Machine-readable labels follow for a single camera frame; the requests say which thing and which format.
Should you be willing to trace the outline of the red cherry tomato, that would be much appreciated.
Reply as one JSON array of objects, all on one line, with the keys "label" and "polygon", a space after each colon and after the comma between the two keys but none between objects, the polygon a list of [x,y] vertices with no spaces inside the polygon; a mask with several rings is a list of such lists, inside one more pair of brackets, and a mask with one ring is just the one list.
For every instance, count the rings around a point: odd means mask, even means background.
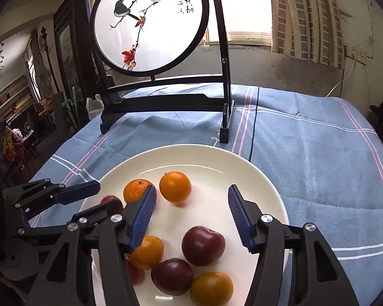
[{"label": "red cherry tomato", "polygon": [[108,215],[121,213],[124,208],[122,201],[116,196],[105,196],[100,204],[102,205],[103,212]]},{"label": "red cherry tomato", "polygon": [[141,284],[145,279],[145,271],[134,266],[128,258],[126,259],[126,264],[128,266],[128,272],[130,276],[130,282],[133,286]]}]

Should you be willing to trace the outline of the small mandarin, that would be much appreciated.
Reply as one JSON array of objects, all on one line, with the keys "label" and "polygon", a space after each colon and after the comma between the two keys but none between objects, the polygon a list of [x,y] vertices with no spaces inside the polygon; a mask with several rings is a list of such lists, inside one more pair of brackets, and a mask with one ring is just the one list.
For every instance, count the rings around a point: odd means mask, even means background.
[{"label": "small mandarin", "polygon": [[154,185],[150,181],[142,178],[131,180],[123,190],[125,203],[129,204],[138,201],[142,197],[147,186]]}]

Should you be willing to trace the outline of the yellow orange lemon fruit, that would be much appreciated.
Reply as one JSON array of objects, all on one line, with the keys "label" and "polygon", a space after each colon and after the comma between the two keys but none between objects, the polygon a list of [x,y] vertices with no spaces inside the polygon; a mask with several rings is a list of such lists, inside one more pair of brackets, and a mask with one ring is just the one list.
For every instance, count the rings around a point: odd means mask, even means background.
[{"label": "yellow orange lemon fruit", "polygon": [[164,243],[157,236],[145,236],[142,244],[127,255],[129,262],[142,270],[152,270],[164,255]]}]

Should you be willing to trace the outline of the small dark red plum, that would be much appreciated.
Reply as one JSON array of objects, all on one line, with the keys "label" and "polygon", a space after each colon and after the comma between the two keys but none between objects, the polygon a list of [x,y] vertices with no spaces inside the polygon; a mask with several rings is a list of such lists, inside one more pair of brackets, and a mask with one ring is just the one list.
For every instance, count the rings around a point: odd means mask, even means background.
[{"label": "small dark red plum", "polygon": [[191,266],[183,259],[170,258],[151,270],[154,285],[163,293],[181,296],[187,293],[194,281]]}]

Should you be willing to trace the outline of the large dark red plum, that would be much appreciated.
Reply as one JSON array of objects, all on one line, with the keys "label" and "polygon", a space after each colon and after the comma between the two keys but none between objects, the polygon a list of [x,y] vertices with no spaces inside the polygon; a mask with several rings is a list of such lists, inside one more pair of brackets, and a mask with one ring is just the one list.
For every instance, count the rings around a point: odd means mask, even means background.
[{"label": "large dark red plum", "polygon": [[225,246],[222,234],[204,226],[190,228],[181,243],[183,256],[197,267],[205,267],[219,260]]}]

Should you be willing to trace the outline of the yellow orange round fruit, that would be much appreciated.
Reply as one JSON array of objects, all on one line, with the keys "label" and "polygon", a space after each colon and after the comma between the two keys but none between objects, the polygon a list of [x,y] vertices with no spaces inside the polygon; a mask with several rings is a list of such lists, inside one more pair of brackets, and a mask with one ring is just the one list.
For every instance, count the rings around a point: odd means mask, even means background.
[{"label": "yellow orange round fruit", "polygon": [[226,305],[234,293],[231,277],[224,272],[205,272],[194,279],[190,298],[194,305]]}]

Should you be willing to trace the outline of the white ceramic plate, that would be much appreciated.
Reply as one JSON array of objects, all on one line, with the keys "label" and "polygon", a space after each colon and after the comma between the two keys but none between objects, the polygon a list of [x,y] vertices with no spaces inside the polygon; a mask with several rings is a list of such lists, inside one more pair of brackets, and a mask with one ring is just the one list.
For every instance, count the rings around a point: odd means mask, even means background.
[{"label": "white ceramic plate", "polygon": [[187,230],[204,226],[225,237],[225,252],[207,267],[194,267],[195,276],[205,272],[225,272],[234,284],[230,305],[243,305],[257,266],[258,256],[241,244],[228,205],[228,188],[235,184],[242,196],[257,203],[260,210],[283,224],[289,223],[285,205],[277,189],[256,166],[235,153],[213,146],[178,144],[140,153],[110,170],[101,180],[96,196],[84,200],[81,209],[98,205],[105,196],[123,197],[132,180],[146,179],[159,185],[170,171],[184,173],[191,182],[187,201],[176,206],[158,196],[147,235],[164,242],[164,259],[182,258],[181,241]]}]

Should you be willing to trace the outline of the white plastic bag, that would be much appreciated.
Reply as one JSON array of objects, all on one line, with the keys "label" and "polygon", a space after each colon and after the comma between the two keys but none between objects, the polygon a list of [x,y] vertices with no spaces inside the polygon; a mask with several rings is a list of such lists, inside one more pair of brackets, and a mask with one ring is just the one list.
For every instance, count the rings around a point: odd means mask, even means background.
[{"label": "white plastic bag", "polygon": [[88,119],[90,121],[103,112],[104,103],[100,94],[96,94],[94,99],[91,99],[90,97],[86,98],[86,110],[88,112]]}]

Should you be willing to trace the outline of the blue striped tablecloth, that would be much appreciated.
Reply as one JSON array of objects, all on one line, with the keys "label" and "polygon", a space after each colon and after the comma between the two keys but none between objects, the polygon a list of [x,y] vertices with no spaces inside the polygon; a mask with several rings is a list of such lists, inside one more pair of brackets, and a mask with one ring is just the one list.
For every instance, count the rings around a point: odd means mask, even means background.
[{"label": "blue striped tablecloth", "polygon": [[[314,222],[335,251],[361,305],[383,289],[383,144],[348,101],[235,85],[230,141],[274,184],[294,225]],[[220,113],[123,116],[106,134],[95,118],[36,173],[66,185],[98,180],[159,146],[219,147]]]}]

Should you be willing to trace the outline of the standing fan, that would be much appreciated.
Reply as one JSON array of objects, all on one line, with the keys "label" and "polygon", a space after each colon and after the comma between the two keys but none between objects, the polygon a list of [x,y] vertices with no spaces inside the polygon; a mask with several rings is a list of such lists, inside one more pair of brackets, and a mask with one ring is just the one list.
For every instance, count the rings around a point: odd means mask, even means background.
[{"label": "standing fan", "polygon": [[41,99],[47,99],[54,94],[52,88],[52,75],[44,65],[35,65],[35,81],[39,89]]}]

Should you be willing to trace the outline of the dark framed painting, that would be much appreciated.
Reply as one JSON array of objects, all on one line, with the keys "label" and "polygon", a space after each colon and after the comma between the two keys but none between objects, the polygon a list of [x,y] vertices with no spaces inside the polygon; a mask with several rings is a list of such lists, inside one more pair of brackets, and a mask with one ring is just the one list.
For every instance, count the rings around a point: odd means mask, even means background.
[{"label": "dark framed painting", "polygon": [[92,59],[88,0],[64,0],[54,13],[58,68],[73,117],[79,127],[89,123],[86,99],[94,99],[99,79]]}]

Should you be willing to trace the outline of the bird painting table screen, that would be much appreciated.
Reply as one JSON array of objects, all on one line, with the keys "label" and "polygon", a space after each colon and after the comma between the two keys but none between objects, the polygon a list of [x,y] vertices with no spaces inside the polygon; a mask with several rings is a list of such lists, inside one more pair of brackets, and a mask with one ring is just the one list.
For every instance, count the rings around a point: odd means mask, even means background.
[{"label": "bird painting table screen", "polygon": [[[168,78],[202,43],[210,15],[219,34],[221,72]],[[127,113],[219,112],[219,140],[230,139],[231,93],[228,36],[221,0],[95,0],[89,14],[90,42],[104,103],[100,131],[107,133]],[[174,94],[123,98],[125,90],[217,83],[220,97]]]}]

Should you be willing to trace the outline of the right beige checked curtain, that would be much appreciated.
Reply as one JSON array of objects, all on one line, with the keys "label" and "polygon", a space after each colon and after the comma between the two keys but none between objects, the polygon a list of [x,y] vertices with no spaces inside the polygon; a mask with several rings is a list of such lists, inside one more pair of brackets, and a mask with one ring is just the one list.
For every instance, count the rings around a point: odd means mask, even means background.
[{"label": "right beige checked curtain", "polygon": [[274,53],[344,68],[336,0],[271,0]]}]

